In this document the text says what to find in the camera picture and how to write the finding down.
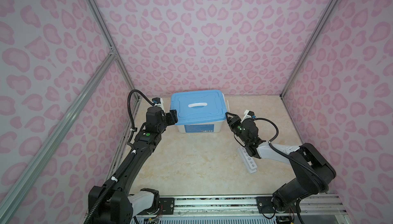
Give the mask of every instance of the blue label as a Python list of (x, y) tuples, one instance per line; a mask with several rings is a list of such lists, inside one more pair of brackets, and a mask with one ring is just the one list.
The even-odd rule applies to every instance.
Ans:
[(214, 124), (184, 125), (186, 133), (208, 133), (214, 131)]

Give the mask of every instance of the storage box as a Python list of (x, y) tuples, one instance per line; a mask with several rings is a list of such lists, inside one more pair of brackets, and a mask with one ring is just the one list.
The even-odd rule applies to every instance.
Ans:
[(217, 133), (226, 121), (225, 99), (220, 90), (175, 93), (171, 110), (177, 111), (175, 125), (180, 133)]

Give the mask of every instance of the blue lid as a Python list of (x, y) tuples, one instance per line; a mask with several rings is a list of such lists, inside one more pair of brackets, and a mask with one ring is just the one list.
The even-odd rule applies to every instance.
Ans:
[(209, 123), (226, 119), (224, 96), (220, 90), (175, 93), (171, 110), (177, 111), (176, 125)]

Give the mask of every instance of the pink wall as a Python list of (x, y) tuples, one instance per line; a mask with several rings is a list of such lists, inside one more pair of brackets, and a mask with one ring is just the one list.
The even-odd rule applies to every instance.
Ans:
[(392, 0), (342, 0), (285, 97), (354, 224), (393, 222), (392, 18)]
[(137, 89), (280, 94), (329, 0), (97, 0)]
[(85, 0), (0, 0), (0, 201), (108, 53)]
[(16, 223), (78, 223), (90, 189), (104, 182), (128, 121), (129, 89), (116, 64), (101, 81), (13, 217)]

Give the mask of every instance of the white handle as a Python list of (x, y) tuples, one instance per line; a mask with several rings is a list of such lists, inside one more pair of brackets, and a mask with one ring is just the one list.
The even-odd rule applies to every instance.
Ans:
[(208, 105), (207, 103), (194, 103), (194, 104), (189, 104), (188, 107), (204, 107), (205, 105)]

